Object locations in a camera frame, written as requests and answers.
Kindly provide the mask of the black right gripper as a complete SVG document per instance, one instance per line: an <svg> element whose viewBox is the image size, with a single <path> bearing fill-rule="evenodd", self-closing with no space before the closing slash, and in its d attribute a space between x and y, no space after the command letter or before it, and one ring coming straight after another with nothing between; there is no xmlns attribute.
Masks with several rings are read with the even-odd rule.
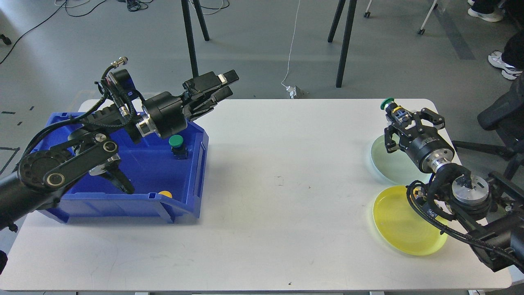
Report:
<svg viewBox="0 0 524 295"><path fill-rule="evenodd" d="M412 127L407 133L408 123L391 123L384 129L387 153L397 150L405 152L420 172L436 172L445 163L451 162L455 151L438 134L445 128L445 119L428 108L411 113Z"/></svg>

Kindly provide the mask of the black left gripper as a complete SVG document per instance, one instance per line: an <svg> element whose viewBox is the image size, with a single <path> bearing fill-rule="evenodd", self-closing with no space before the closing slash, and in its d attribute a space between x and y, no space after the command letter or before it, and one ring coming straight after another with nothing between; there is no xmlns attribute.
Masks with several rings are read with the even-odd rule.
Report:
<svg viewBox="0 0 524 295"><path fill-rule="evenodd" d="M204 116L219 102L233 95L230 85L238 80L236 71L230 70L219 75L211 71L184 82L182 99L191 101L188 105L188 119L196 120ZM143 109L152 120L159 138L167 139L187 129L182 99L164 91L143 103Z"/></svg>

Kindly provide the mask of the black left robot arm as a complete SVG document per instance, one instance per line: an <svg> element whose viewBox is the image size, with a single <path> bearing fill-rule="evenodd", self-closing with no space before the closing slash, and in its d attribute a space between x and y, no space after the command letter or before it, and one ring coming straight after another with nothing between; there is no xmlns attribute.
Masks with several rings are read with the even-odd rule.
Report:
<svg viewBox="0 0 524 295"><path fill-rule="evenodd" d="M62 196L92 170L122 192L135 192L119 168L119 146L110 135L124 129L136 144L152 133L162 139L174 136L230 97L230 85L239 79L234 70L209 72L184 82L181 95L165 91L144 99L129 73L118 69L128 61L113 61L95 82L101 99L84 114L39 131L13 172L1 179L2 229L16 233L22 217L58 207Z"/></svg>

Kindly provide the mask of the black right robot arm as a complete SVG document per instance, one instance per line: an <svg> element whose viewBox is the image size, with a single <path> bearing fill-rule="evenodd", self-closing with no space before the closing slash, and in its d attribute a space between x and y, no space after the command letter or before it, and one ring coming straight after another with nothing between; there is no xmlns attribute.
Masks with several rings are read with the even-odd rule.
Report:
<svg viewBox="0 0 524 295"><path fill-rule="evenodd" d="M455 151L439 130L443 116L428 108L411 112L387 99L385 148L402 151L430 181L407 186L410 207L440 233L470 246L494 272L523 271L523 190L493 172L488 179L454 163Z"/></svg>

